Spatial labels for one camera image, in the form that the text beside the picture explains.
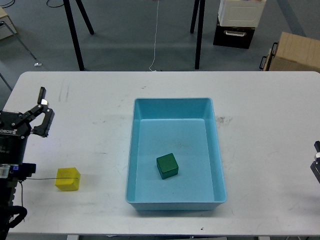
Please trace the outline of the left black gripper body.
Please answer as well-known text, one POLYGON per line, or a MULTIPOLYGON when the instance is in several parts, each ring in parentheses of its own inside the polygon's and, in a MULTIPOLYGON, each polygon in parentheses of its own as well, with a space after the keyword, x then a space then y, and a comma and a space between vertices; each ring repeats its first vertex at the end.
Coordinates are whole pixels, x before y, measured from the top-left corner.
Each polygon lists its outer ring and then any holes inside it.
POLYGON ((21 121, 21 112, 0 112, 0 136, 12 138, 27 138, 31 133, 31 126, 27 121, 21 121))

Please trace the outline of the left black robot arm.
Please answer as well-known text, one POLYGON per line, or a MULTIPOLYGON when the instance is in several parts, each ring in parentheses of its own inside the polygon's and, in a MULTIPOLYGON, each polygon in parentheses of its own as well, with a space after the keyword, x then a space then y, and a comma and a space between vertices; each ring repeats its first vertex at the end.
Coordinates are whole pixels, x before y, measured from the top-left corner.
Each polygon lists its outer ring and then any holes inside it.
POLYGON ((39 91, 37 105, 25 113, 0 112, 0 238, 26 217, 24 206, 13 205, 16 187, 36 172, 36 164, 23 163, 28 137, 46 138, 54 111, 45 100, 46 89, 39 91))

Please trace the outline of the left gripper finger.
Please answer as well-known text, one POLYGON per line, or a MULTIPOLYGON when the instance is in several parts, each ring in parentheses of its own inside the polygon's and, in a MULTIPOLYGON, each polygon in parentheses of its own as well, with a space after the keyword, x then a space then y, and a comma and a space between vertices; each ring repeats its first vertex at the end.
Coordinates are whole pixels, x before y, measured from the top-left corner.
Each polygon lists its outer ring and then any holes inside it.
POLYGON ((17 128, 22 124, 29 124, 30 122, 35 120, 36 117, 38 117, 40 114, 43 114, 44 108, 49 107, 48 101, 45 100, 45 95, 46 88, 41 86, 37 99, 37 105, 25 113, 20 113, 18 117, 11 123, 11 127, 17 128))
POLYGON ((38 135, 40 137, 48 137, 55 112, 49 107, 45 107, 42 112, 44 113, 42 123, 38 126, 35 126, 31 132, 32 134, 38 135))

